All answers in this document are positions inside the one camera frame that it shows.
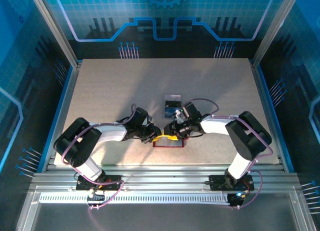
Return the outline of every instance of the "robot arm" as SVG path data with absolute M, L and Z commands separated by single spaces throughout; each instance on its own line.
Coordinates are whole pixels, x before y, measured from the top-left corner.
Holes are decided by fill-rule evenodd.
M 125 117 L 115 124 L 101 125 L 85 132 L 69 149 L 64 159 L 75 168 L 81 175 L 92 182 L 103 183 L 110 178 L 90 158 L 95 146 L 108 141 L 126 141 L 138 138 L 143 143 L 151 143 L 152 140 L 161 134 L 161 130 L 152 122 L 148 113 L 137 107 L 133 117 L 129 120 Z M 54 149 L 63 155 L 66 148 L 84 129 L 94 125 L 84 118 L 77 118 L 55 141 Z
M 164 134 L 177 136 L 179 139 L 187 139 L 192 132 L 229 135 L 237 154 L 225 171 L 224 180 L 226 187 L 233 189 L 255 164 L 255 158 L 266 149 L 260 139 L 239 120 L 249 125 L 265 143 L 269 145 L 272 142 L 269 133 L 250 112 L 245 111 L 239 116 L 230 117 L 212 116 L 210 114 L 202 116 L 192 102 L 181 108 L 181 113 L 178 113 L 177 119 L 164 128 Z

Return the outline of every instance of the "small box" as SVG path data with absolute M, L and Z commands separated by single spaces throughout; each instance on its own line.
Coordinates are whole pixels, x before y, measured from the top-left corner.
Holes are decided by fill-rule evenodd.
M 174 118 L 176 110 L 181 109 L 181 95 L 166 94 L 164 95 L 164 117 Z

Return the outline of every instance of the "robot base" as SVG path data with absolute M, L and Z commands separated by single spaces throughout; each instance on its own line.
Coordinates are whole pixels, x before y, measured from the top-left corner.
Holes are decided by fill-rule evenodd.
M 104 183 L 104 182 L 112 182 L 112 181 L 117 181 L 117 180 L 121 180 L 121 176 L 120 175 L 103 175 L 100 176 L 96 182 L 99 183 Z M 78 191 L 88 191 L 91 188 L 93 188 L 94 190 L 98 191 L 117 191 L 120 188 L 120 184 L 111 184 L 111 185 L 96 185 L 93 184 L 89 181 L 87 181 L 84 177 L 82 177 L 81 175 L 78 177 L 77 183 L 76 183 L 76 188 L 75 190 Z
M 251 175 L 245 175 L 239 179 L 233 189 L 228 189 L 226 186 L 224 175 L 210 175 L 209 181 L 205 182 L 210 185 L 211 191 L 246 191 L 249 187 L 250 191 L 255 190 L 254 182 Z

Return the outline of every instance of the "glass panel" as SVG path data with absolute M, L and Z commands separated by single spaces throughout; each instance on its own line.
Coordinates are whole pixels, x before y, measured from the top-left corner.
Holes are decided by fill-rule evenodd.
M 15 230 L 70 65 L 32 0 L 0 0 L 0 22 L 0 216 Z
M 269 89 L 280 81 L 286 90 L 275 112 L 293 167 L 305 184 L 320 182 L 319 22 L 319 0 L 297 0 L 260 64 Z
M 252 58 L 282 1 L 47 0 L 79 59 Z

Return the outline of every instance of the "aluminum frame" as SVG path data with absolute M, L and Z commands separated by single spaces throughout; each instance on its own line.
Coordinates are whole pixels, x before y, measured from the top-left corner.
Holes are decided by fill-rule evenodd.
M 253 57 L 254 68 L 260 64 L 295 2 L 296 0 L 283 0 Z
M 56 18 L 52 14 L 51 10 L 48 8 L 48 4 L 46 0 L 33 0 L 36 7 L 39 9 L 40 13 L 42 14 L 46 24 L 50 28 L 53 36 L 55 37 L 56 41 L 58 42 L 60 48 L 62 49 L 64 55 L 70 62 L 70 65 L 73 68 L 78 67 L 78 59 L 71 48 L 64 32 L 62 31 L 61 27 L 59 26 Z
M 80 70 L 79 66 L 81 66 L 81 62 L 79 63 L 78 68 L 73 68 L 71 70 L 71 73 L 68 74 L 68 77 L 70 75 L 70 78 L 69 79 L 67 78 L 66 83 L 64 84 L 66 86 L 66 89 L 65 89 L 65 94 L 63 94 L 63 93 L 61 94 L 61 95 L 64 95 L 63 101 L 61 104 L 61 109 L 57 110 L 58 115 L 55 114 L 55 115 L 57 115 L 56 124 L 55 124 L 54 130 L 53 130 L 53 133 L 52 133 L 50 143 L 48 144 L 48 148 L 47 148 L 47 150 L 43 151 L 43 154 L 42 154 L 42 157 L 40 160 L 40 165 L 38 168 L 38 172 L 39 171 L 45 172 L 47 170 L 47 166 L 49 164 L 51 156 L 56 153 L 53 146 L 54 146 L 55 140 L 57 140 L 57 138 L 61 135 L 63 128 L 64 128 L 64 123 L 67 118 L 69 106 L 71 103 L 72 95 L 75 90 L 75 86 L 76 86 L 76 82 L 77 82 L 77 78 L 78 78 L 78 74 L 79 74 L 79 70 Z
M 268 124 L 272 123 L 272 116 L 268 108 L 268 100 L 262 96 L 265 88 L 261 85 L 260 72 L 252 69 L 262 105 L 265 110 Z M 70 78 L 69 85 L 76 83 L 77 75 Z M 73 88 L 68 88 L 61 110 L 68 110 L 71 102 Z M 55 133 L 62 132 L 65 118 L 59 117 Z M 279 141 L 277 130 L 274 125 L 270 126 L 273 133 L 273 140 L 278 147 L 279 164 L 256 164 L 252 168 L 252 177 L 255 186 L 260 184 L 260 177 L 253 171 L 261 171 L 263 182 L 262 194 L 289 194 L 298 226 L 302 231 L 316 231 L 314 222 L 304 199 L 296 173 L 289 173 L 288 165 L 283 154 L 282 144 Z M 17 230 L 32 230 L 32 225 L 38 210 L 38 204 L 48 203 L 86 203 L 84 192 L 76 192 L 76 181 L 74 180 L 74 170 L 66 165 L 54 165 L 55 152 L 48 153 L 47 166 L 43 173 L 36 173 L 29 187 Z M 118 195 L 115 203 L 174 203 L 174 204 L 218 204 L 214 203 L 213 197 L 225 195 L 226 192 L 210 191 L 210 187 L 205 185 L 209 180 L 209 175 L 223 175 L 228 168 L 224 165 L 104 165 L 101 166 L 110 175 L 122 175 L 125 185 Z M 176 199 L 176 197 L 187 197 L 186 199 Z
M 78 61 L 73 50 L 70 47 L 65 35 L 60 29 L 58 23 L 55 21 L 52 13 L 48 10 L 48 6 L 44 0 L 34 0 L 36 6 L 47 22 L 53 35 L 57 39 L 60 47 L 68 58 L 69 62 L 74 68 L 78 68 Z M 285 17 L 288 15 L 295 0 L 284 0 L 276 16 L 274 17 L 271 26 L 269 27 L 263 41 L 258 48 L 254 57 L 253 67 L 255 68 L 253 74 L 255 78 L 261 80 L 259 72 L 256 68 L 267 51 L 269 45 L 277 34 Z M 75 84 L 77 76 L 73 75 L 68 84 Z M 268 107 L 268 102 L 263 93 L 267 92 L 264 87 L 256 83 L 261 96 L 262 104 Z M 51 144 L 62 131 L 64 117 L 61 113 L 68 110 L 73 93 L 72 88 L 68 88 L 65 98 L 61 107 L 58 118 L 58 123 L 52 136 Z M 297 174 L 288 173 L 289 168 L 286 164 L 285 155 L 279 142 L 277 129 L 274 128 L 274 121 L 270 112 L 266 112 L 266 118 L 271 126 L 274 140 L 278 147 L 278 154 L 280 164 L 257 164 L 253 167 L 254 170 L 260 170 L 263 175 L 264 185 L 262 186 L 261 193 L 265 194 L 290 194 L 292 207 L 296 216 L 297 223 L 300 230 L 315 231 L 315 225 L 308 210 L 307 203 L 304 199 L 303 192 L 299 183 Z M 54 151 L 48 152 L 46 156 L 44 173 L 36 173 L 32 179 L 26 196 L 16 230 L 30 231 L 32 230 L 34 219 L 37 215 L 39 203 L 48 203 L 50 200 L 56 202 L 56 199 L 44 198 L 46 197 L 62 197 L 59 202 L 65 201 L 66 203 L 74 199 L 72 197 L 79 195 L 86 195 L 85 193 L 75 192 L 76 181 L 74 180 L 74 171 L 67 166 L 54 166 L 50 163 L 50 156 L 54 155 Z M 208 180 L 209 175 L 223 175 L 228 165 L 110 165 L 103 166 L 102 168 L 108 173 L 113 175 L 122 175 L 126 182 L 119 197 L 125 196 L 139 196 L 139 197 L 159 197 L 169 196 L 172 197 L 195 197 L 194 203 L 201 203 L 197 197 L 217 197 L 223 196 L 226 192 L 210 191 L 210 188 L 204 184 Z M 260 183 L 260 178 L 254 172 L 252 173 L 255 185 Z M 129 203 L 131 200 L 125 200 L 124 203 Z
M 294 168 L 289 156 L 289 151 L 287 149 L 286 142 L 281 134 L 278 121 L 275 120 L 276 113 L 272 105 L 272 101 L 269 95 L 268 87 L 262 77 L 262 72 L 260 66 L 253 67 L 251 65 L 252 74 L 255 80 L 255 84 L 261 99 L 262 107 L 265 113 L 266 121 L 268 123 L 270 134 L 272 136 L 272 141 L 275 143 L 277 154 L 282 160 L 283 169 L 285 172 L 294 173 Z

